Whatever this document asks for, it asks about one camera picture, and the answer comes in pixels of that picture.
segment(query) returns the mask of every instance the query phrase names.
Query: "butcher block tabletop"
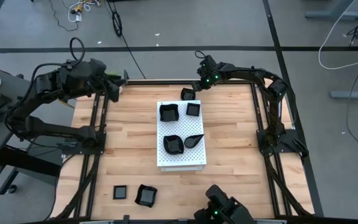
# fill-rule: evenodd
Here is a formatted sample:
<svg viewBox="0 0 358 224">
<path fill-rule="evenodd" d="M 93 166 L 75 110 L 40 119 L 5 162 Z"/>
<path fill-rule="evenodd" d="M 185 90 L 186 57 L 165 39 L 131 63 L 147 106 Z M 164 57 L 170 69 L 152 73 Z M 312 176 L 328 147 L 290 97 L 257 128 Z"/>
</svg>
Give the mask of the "butcher block tabletop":
<svg viewBox="0 0 358 224">
<path fill-rule="evenodd" d="M 250 85 L 217 85 L 196 94 L 201 100 L 207 165 L 204 170 L 160 172 L 157 168 L 157 102 L 180 100 L 182 88 L 190 85 L 129 85 L 117 103 L 108 104 L 107 140 L 100 158 L 92 220 L 193 219 L 193 214 L 207 206 L 205 192 L 216 184 L 227 196 L 235 197 L 254 218 L 273 218 L 264 158 L 259 152 L 255 132 L 258 128 Z M 267 127 L 262 97 L 259 105 Z M 99 103 L 101 115 L 103 97 Z M 94 95 L 78 99 L 72 126 L 90 123 Z M 282 121 L 291 128 L 288 107 L 283 101 Z M 296 153 L 281 153 L 287 187 L 313 213 L 302 162 Z M 58 215 L 78 189 L 83 156 L 70 159 L 62 168 L 57 198 L 51 217 Z M 139 185 L 155 187 L 158 192 L 152 208 L 136 204 Z M 127 198 L 113 200 L 115 185 L 127 186 Z M 279 188 L 277 197 L 284 214 Z M 84 193 L 81 214 L 85 214 L 88 193 Z"/>
</svg>

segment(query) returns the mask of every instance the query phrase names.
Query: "white perforated platform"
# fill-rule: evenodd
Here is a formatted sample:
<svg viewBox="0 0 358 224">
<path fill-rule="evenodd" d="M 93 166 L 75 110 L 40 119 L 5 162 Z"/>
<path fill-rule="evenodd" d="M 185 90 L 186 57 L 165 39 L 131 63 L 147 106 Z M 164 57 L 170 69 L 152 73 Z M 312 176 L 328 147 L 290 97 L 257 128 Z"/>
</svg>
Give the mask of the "white perforated platform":
<svg viewBox="0 0 358 224">
<path fill-rule="evenodd" d="M 179 120 L 160 121 L 160 105 L 173 103 L 178 105 Z M 187 103 L 201 104 L 200 100 L 157 102 L 157 166 L 161 168 L 161 171 L 202 170 L 206 165 L 204 138 L 193 149 L 185 147 L 183 154 L 169 155 L 164 149 L 164 136 L 176 134 L 185 142 L 188 136 L 204 134 L 201 108 L 200 116 L 188 116 L 186 115 Z"/>
</svg>

